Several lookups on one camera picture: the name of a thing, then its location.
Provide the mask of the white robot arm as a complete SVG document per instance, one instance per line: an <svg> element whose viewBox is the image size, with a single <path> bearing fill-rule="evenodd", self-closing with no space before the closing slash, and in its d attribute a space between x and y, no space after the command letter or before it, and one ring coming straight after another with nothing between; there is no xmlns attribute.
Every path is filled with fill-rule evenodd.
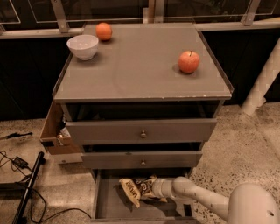
<svg viewBox="0 0 280 224"><path fill-rule="evenodd" d="M273 197L259 185L238 185L227 198L195 185L186 177L158 178L152 185L158 198L197 200L227 224L280 224L280 212Z"/></svg>

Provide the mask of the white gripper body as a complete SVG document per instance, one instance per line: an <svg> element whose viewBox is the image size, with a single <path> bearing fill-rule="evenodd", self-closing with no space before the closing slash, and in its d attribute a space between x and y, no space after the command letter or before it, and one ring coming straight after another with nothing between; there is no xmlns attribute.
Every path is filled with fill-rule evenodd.
<svg viewBox="0 0 280 224"><path fill-rule="evenodd" d="M157 198L170 198L172 196L172 181L157 178L152 185L152 192Z"/></svg>

